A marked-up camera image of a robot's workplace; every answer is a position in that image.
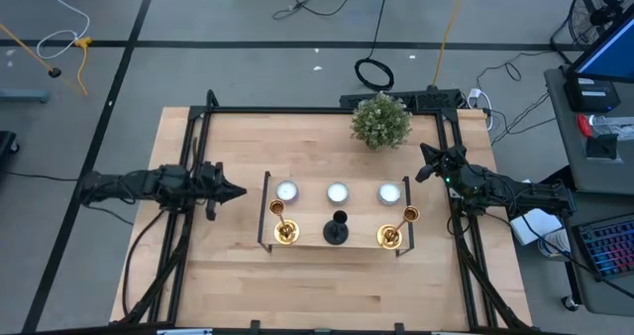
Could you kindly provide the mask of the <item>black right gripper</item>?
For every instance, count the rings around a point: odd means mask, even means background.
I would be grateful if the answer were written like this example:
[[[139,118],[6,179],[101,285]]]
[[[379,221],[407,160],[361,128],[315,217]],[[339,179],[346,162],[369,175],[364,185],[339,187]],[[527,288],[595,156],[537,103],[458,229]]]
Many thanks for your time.
[[[426,164],[437,164],[436,169],[431,165],[422,167],[415,175],[415,180],[418,183],[422,183],[427,180],[433,174],[443,179],[449,179],[453,175],[459,174],[460,170],[466,165],[455,165],[451,159],[448,158],[447,151],[443,152],[431,145],[421,143],[420,149]]]

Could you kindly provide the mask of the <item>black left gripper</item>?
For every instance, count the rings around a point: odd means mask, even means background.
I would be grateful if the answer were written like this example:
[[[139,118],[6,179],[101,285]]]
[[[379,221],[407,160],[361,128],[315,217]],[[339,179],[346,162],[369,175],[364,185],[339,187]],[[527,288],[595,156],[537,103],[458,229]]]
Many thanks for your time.
[[[191,179],[191,197],[196,200],[206,200],[207,205],[212,207],[216,203],[217,188],[220,185],[219,203],[241,197],[247,190],[229,181],[223,175],[223,163],[204,162],[197,167]]]

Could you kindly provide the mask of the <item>gold candlestick holder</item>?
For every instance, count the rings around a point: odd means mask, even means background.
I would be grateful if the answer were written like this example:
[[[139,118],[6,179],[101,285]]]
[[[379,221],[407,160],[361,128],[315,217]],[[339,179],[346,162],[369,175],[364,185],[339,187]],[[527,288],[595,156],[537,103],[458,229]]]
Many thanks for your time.
[[[299,227],[297,223],[284,216],[285,203],[274,199],[270,202],[268,210],[278,218],[278,223],[273,229],[274,239],[281,245],[294,244],[299,238]]]
[[[376,232],[378,244],[386,250],[397,250],[402,244],[401,228],[405,224],[412,224],[420,217],[420,211],[412,205],[406,206],[402,212],[402,219],[397,225],[384,224]]]

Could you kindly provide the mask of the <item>wooden riser shelf black legs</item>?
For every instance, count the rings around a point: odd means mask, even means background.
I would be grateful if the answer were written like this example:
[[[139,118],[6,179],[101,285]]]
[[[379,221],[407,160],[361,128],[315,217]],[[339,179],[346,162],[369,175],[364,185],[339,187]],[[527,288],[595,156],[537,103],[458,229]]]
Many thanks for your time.
[[[278,223],[278,218],[269,212],[268,206],[272,200],[278,199],[275,194],[277,185],[287,179],[297,184],[299,195],[294,203],[285,203],[284,216],[298,224],[299,238],[292,245],[281,245],[273,237],[273,229]],[[327,198],[327,187],[333,182],[342,182],[349,189],[349,199],[343,205],[333,205]],[[387,182],[400,186],[401,199],[395,205],[382,205],[378,200],[378,188]],[[403,209],[409,205],[414,206],[411,201],[410,182],[407,176],[400,181],[395,181],[362,178],[290,178],[273,176],[270,172],[266,172],[264,174],[257,241],[269,253],[274,247],[386,250],[377,242],[377,230],[384,224],[397,225],[402,219]],[[323,228],[333,218],[334,212],[338,210],[343,210],[348,215],[349,237],[341,245],[331,245],[324,239]],[[401,228],[401,233],[403,236],[401,246],[397,250],[387,250],[398,256],[414,248],[412,224],[405,224]]]

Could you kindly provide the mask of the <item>black candlestick holder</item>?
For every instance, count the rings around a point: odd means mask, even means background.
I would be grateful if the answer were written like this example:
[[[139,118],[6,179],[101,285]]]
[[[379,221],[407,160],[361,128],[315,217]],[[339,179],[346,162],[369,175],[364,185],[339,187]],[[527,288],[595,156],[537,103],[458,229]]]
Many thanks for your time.
[[[348,215],[343,210],[335,211],[333,218],[328,221],[323,228],[323,236],[327,243],[331,245],[341,245],[349,237],[347,226]]]

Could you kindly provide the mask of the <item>green potted plant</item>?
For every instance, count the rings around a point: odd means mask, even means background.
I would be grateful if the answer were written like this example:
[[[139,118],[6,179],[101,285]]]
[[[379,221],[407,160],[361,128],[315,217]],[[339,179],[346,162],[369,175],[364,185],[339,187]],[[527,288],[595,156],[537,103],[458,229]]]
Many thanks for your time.
[[[400,98],[383,91],[361,101],[351,120],[351,137],[371,150],[398,149],[412,131],[412,113]]]

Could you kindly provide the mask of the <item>black power strip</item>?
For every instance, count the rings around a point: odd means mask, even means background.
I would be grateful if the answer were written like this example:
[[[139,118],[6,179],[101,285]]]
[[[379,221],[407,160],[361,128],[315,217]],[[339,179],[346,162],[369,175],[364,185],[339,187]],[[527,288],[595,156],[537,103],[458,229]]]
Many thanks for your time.
[[[459,89],[393,92],[389,93],[389,96],[400,99],[406,108],[412,111],[442,108],[457,109],[463,104],[463,94]],[[340,107],[355,109],[363,100],[374,97],[375,93],[342,95],[340,97]]]

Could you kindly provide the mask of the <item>white box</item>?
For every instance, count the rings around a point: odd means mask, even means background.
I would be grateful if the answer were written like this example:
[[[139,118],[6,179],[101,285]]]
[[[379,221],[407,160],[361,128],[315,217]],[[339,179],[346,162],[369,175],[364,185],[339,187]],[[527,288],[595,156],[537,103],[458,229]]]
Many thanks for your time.
[[[522,216],[510,221],[511,229],[521,246],[526,246],[538,239],[563,228],[560,219],[542,209],[532,209]]]

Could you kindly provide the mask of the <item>grey side desk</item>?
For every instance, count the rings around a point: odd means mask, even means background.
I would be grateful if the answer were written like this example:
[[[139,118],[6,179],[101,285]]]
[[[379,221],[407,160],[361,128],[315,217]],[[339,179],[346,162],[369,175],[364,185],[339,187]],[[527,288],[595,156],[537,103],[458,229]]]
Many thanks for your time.
[[[625,214],[634,216],[634,141],[619,145],[620,161],[589,159],[585,155],[586,138],[566,96],[564,72],[551,68],[544,77],[569,163],[565,169],[576,188],[578,212],[566,221],[569,237],[575,236],[574,227],[584,223]],[[634,298],[596,280],[576,265],[572,266],[570,278],[576,302],[588,311],[634,317]]]

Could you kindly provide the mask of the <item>black box device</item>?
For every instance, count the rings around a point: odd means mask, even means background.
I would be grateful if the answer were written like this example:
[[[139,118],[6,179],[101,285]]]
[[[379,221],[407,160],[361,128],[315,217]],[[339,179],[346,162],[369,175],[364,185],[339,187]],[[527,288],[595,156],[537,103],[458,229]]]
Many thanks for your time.
[[[575,112],[607,113],[621,102],[611,81],[573,77],[564,89]]]

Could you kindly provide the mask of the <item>rainbow backlit keyboard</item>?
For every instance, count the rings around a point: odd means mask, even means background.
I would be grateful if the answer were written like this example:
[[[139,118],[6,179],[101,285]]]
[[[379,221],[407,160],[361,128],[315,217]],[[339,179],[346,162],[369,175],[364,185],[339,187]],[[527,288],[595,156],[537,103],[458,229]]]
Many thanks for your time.
[[[634,214],[581,224],[573,234],[584,261],[598,275],[606,279],[634,275]]]

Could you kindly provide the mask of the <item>blue screen monitor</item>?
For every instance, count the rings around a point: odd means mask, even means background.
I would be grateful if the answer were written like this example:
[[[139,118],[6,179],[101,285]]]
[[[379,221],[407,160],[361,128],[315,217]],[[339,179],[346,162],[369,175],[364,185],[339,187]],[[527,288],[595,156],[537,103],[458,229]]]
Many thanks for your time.
[[[573,63],[568,74],[634,83],[634,4]]]

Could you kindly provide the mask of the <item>grey furniture foot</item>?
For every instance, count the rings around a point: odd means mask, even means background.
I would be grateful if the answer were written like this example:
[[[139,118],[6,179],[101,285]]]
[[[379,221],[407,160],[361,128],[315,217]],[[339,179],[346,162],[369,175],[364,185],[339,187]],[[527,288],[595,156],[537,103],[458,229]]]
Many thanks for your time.
[[[48,103],[50,94],[45,90],[0,88],[0,102]]]

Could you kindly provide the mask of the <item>black wheeled base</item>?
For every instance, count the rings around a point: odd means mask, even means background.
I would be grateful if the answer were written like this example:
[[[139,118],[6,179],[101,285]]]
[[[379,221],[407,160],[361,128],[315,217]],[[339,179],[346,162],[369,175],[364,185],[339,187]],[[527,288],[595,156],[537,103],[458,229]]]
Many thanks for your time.
[[[0,131],[0,159],[20,151],[17,135],[11,131]]]

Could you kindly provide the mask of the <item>black floor fan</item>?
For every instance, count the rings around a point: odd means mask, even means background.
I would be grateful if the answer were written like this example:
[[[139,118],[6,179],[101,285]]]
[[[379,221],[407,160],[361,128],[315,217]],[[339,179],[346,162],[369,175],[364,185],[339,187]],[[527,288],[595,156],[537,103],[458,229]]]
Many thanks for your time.
[[[550,37],[549,46],[567,64],[572,61],[564,52],[564,45],[556,42],[556,37],[566,30],[575,50],[584,50],[621,18],[634,0],[572,0],[567,16],[560,27]]]

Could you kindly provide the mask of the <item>yellow pole black tip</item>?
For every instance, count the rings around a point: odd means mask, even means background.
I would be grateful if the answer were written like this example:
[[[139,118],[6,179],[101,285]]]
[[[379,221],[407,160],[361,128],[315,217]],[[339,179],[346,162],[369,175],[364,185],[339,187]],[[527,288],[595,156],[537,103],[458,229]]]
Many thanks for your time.
[[[36,52],[34,52],[20,38],[12,33],[5,25],[0,24],[0,30],[2,30],[11,40],[13,40],[16,44],[23,48],[31,57],[38,61],[47,70],[49,77],[58,78],[61,76],[61,70],[58,67],[54,67],[48,62],[44,61],[41,57],[38,56]]]

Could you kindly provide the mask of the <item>black aluminium table frame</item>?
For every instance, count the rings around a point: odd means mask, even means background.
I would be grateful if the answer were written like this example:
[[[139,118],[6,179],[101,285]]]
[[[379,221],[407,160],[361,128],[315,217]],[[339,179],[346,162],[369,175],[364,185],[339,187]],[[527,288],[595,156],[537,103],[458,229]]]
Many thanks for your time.
[[[181,327],[315,332],[466,331],[501,325],[476,281],[463,283],[448,225],[450,201],[439,178],[413,182],[421,212],[412,251],[265,251],[257,241],[264,175],[414,176],[420,144],[461,141],[473,164],[494,167],[484,116],[460,109],[438,125],[414,115],[404,146],[372,152],[351,136],[352,115],[341,108],[220,107],[210,121],[206,155],[222,162],[227,178],[246,194],[208,220],[195,211],[181,280],[162,289],[158,314]]]

